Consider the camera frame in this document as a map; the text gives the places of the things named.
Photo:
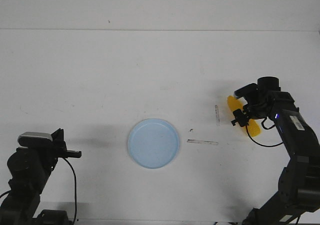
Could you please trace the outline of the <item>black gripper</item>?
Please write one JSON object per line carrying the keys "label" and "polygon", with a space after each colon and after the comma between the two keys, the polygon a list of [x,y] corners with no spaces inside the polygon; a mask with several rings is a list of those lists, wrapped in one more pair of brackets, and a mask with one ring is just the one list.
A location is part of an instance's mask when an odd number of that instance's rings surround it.
{"label": "black gripper", "polygon": [[51,168],[55,168],[58,159],[67,159],[67,158],[76,158],[79,159],[82,156],[81,151],[75,151],[75,150],[68,150],[66,142],[64,141],[64,130],[62,128],[58,128],[56,131],[54,131],[51,134],[52,137],[52,152],[51,155],[53,157],[52,159],[52,165]]}
{"label": "black gripper", "polygon": [[236,109],[232,112],[234,120],[231,124],[235,126],[239,124],[240,127],[249,125],[249,120],[265,119],[270,113],[270,101],[268,99],[267,91],[247,91],[243,94],[247,104],[241,109]]}

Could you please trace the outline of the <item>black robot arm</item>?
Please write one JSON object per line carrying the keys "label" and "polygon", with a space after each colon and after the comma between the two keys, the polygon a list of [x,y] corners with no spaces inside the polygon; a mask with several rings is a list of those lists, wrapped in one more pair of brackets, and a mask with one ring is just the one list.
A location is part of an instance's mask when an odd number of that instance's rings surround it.
{"label": "black robot arm", "polygon": [[270,119],[290,159],[278,180],[277,192],[261,207],[254,208],[244,225],[287,225],[305,212],[320,208],[320,143],[305,122],[291,94],[282,91],[279,79],[261,77],[234,92],[246,104],[234,110],[233,125],[248,128],[250,120]]}
{"label": "black robot arm", "polygon": [[9,191],[4,192],[0,206],[2,225],[73,225],[65,210],[44,209],[34,216],[41,194],[54,171],[58,160],[80,158],[81,151],[68,150],[64,130],[53,133],[24,132],[18,136],[19,147],[8,161],[12,178],[8,181]]}

